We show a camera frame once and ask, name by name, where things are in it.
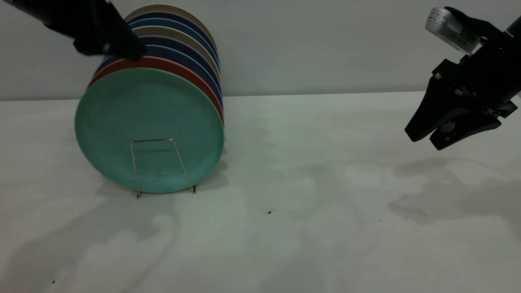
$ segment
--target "plate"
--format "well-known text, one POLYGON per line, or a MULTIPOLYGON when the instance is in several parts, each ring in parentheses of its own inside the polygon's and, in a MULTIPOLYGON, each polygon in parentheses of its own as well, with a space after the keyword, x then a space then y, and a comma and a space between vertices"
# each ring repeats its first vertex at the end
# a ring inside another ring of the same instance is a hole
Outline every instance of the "plate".
POLYGON ((197 26, 199 26, 208 35, 208 37, 211 39, 212 43, 215 46, 215 40, 212 37, 212 34, 208 30, 208 28, 193 14, 191 14, 190 12, 188 12, 184 9, 181 9, 179 7, 166 5, 166 4, 153 4, 153 5, 143 6, 141 8, 134 10, 127 17, 125 17, 125 21, 128 21, 129 19, 131 19, 139 14, 143 14, 143 13, 147 13, 147 12, 156 12, 156 11, 177 14, 177 15, 180 15, 184 18, 191 20, 193 23, 195 23, 197 26))
POLYGON ((214 78, 214 80, 218 81, 217 85, 220 88, 221 76, 219 75, 219 71, 215 72, 214 68, 208 63, 208 61, 201 55, 199 52, 184 44, 183 42, 179 42, 177 40, 168 38, 166 36, 142 36, 139 38, 146 45, 160 45, 169 47, 172 49, 179 50, 188 56, 192 57, 195 61, 201 64, 204 69, 206 69, 210 75, 214 78))
POLYGON ((198 25, 193 23, 190 19, 187 19, 180 15, 173 14, 170 12, 163 12, 163 11, 149 12, 149 13, 139 14, 131 19, 128 19, 127 22, 130 23, 130 22, 134 22, 137 20, 147 19, 147 18, 166 18, 166 19, 180 22, 180 23, 190 27, 191 29, 196 31, 198 34, 200 34, 210 44, 210 46, 212 46, 212 49, 214 50, 215 54, 217 56, 219 56, 219 53, 217 52, 217 47, 213 43, 212 39, 206 34, 206 32, 203 31, 198 25))
MULTIPOLYGON (((219 98, 219 102, 221 103, 221 107, 222 107, 222 94, 221 94, 221 90, 220 90, 219 86, 217 85, 217 81, 212 78, 210 73, 206 69, 204 69, 204 67, 201 64, 197 63, 197 61, 192 59, 187 54, 185 54, 179 50, 174 50, 169 47, 159 46, 159 45, 146 45, 146 48, 147 48, 147 52, 145 54, 146 56, 154 56, 154 57, 168 59, 168 60, 177 62, 179 64, 182 64, 182 65, 190 68, 190 70, 192 70, 197 75, 199 75, 210 86, 212 91, 219 98)), ((106 66, 108 66, 109 64, 111 64, 112 62, 115 62, 117 60, 120 60, 120 58, 115 57, 115 56, 111 56, 111 57, 107 58, 98 67, 98 69, 96 70, 96 74, 100 70, 102 70, 103 68, 105 68, 106 66)))
POLYGON ((208 53, 212 56, 213 60, 217 64, 217 67, 220 68, 219 59, 217 58, 217 55, 215 54, 212 47, 208 44, 208 42, 196 31, 183 25, 180 22, 173 21, 170 19, 165 19, 165 18, 148 18, 148 19, 142 19, 142 20, 138 20, 135 22, 131 22, 131 23, 129 23, 129 25, 132 29, 136 29, 139 27, 161 26, 161 27, 167 27, 167 28, 182 31, 185 34, 194 38, 196 41, 198 41, 204 47, 204 49, 206 49, 208 51, 208 53))
POLYGON ((205 49, 205 47, 203 47, 196 39, 192 38, 191 36, 185 34, 182 31, 160 26, 140 27, 133 29, 133 31, 137 36, 166 36, 168 38, 185 43, 186 45, 196 50, 199 54, 201 54, 208 61, 208 63, 210 63, 215 72, 220 72, 217 63, 215 63, 215 60, 205 49))
MULTIPOLYGON (((80 100, 75 131, 81 151, 101 174, 137 190, 131 141, 174 139, 191 183, 217 165, 224 146, 219 114, 191 82, 154 68, 130 68, 105 76, 80 100)), ((134 145, 141 191, 189 187, 171 141, 134 145)))
POLYGON ((224 114, 222 112, 221 104, 215 93, 210 88, 210 86, 200 76, 195 74, 195 72, 191 71, 185 66, 182 66, 179 63, 164 58, 144 56, 138 62, 131 62, 126 59, 120 59, 116 62, 109 64, 108 66, 104 67, 101 71, 99 71, 92 78, 91 83, 89 83, 89 85, 87 86, 87 89, 89 89, 89 87, 91 87, 92 84, 94 84, 95 82, 102 79, 108 74, 111 74, 119 70, 135 67, 148 67, 166 70, 193 83, 199 89, 201 89, 208 96, 208 98, 210 98, 215 108, 217 109, 217 112, 219 112, 219 116, 221 117, 222 122, 224 123, 224 114))

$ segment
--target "white tabletop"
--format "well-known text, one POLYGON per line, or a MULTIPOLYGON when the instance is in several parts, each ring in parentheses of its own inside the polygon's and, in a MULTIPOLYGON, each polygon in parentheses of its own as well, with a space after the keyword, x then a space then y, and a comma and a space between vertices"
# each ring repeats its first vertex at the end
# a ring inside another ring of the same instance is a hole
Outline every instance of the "white tabletop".
POLYGON ((214 174, 141 200, 77 101, 0 102, 0 292, 517 292, 521 112, 437 151, 422 97, 228 97, 214 174))

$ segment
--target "white wall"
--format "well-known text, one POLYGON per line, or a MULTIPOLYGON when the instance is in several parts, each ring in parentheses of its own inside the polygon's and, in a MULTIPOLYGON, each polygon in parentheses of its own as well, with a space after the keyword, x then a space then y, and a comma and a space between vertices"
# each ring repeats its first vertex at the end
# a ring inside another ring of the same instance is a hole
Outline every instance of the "white wall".
MULTIPOLYGON (((421 90, 461 54, 424 30, 453 6, 504 30, 519 0, 182 0, 220 52, 225 95, 421 90)), ((122 15, 153 0, 115 0, 122 15)), ((0 3, 0 99, 75 98, 99 58, 0 3)))

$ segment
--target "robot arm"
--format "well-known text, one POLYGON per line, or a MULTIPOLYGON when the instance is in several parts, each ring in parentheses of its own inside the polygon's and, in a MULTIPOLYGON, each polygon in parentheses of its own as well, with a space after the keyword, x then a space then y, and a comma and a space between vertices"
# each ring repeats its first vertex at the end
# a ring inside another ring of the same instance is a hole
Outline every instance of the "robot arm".
POLYGON ((427 92, 405 132, 418 141, 431 132, 442 150, 473 134, 498 128, 517 107, 521 91, 521 17, 505 32, 451 7, 434 8, 426 29, 465 55, 445 59, 433 72, 427 92), (482 47, 472 54, 476 46, 482 47))
POLYGON ((3 0, 73 38, 84 55, 116 55, 139 60, 145 45, 105 0, 3 0))

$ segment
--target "red plate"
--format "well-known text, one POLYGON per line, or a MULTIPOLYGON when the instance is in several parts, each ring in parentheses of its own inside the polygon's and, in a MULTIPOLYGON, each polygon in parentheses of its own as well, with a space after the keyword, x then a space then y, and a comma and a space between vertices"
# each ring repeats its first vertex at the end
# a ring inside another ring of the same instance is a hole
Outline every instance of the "red plate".
POLYGON ((222 112, 221 103, 219 102, 219 99, 215 95, 215 93, 212 91, 210 86, 195 72, 191 71, 190 69, 182 66, 179 63, 173 62, 168 59, 159 58, 159 57, 153 57, 153 56, 144 56, 139 60, 138 62, 132 62, 126 59, 121 59, 116 62, 113 62, 109 65, 107 65, 105 68, 100 70, 96 75, 92 78, 91 83, 87 86, 87 89, 97 82, 98 80, 102 79, 104 76, 111 74, 113 72, 127 69, 127 68, 134 68, 134 67, 149 67, 149 68, 156 68, 161 69, 164 71, 171 72, 173 74, 176 74, 189 82, 196 85, 199 89, 201 89, 208 98, 212 101, 215 108, 219 112, 219 115, 221 116, 222 124, 224 125, 225 118, 224 113, 222 112))

